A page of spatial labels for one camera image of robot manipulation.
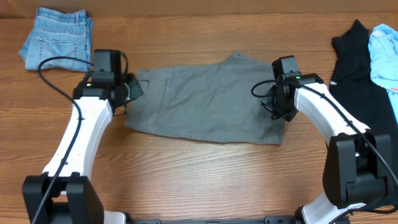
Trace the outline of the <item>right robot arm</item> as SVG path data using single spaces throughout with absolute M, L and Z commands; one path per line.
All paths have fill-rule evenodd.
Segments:
M 294 56 L 272 63 L 273 86 L 261 105 L 271 118 L 292 121 L 302 112 L 326 141 L 323 192 L 294 215 L 267 216 L 265 223 L 349 223 L 354 212 L 389 214 L 386 199 L 397 193 L 388 134 L 372 131 L 350 115 L 315 73 L 300 72 Z

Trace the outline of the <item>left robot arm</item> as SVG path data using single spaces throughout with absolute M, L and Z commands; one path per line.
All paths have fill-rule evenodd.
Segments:
M 22 185 L 31 223 L 131 223 L 127 212 L 104 209 L 91 184 L 102 135 L 117 108 L 138 99 L 143 90 L 121 61 L 119 50 L 97 49 L 92 70 L 74 88 L 72 113 L 53 158 L 41 175 Z

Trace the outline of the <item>grey shorts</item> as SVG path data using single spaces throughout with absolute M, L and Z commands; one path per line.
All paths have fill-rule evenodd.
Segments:
M 214 142 L 283 142 L 285 121 L 273 120 L 252 87 L 273 79 L 269 63 L 236 52 L 208 65 L 139 70 L 144 94 L 125 125 L 144 133 Z

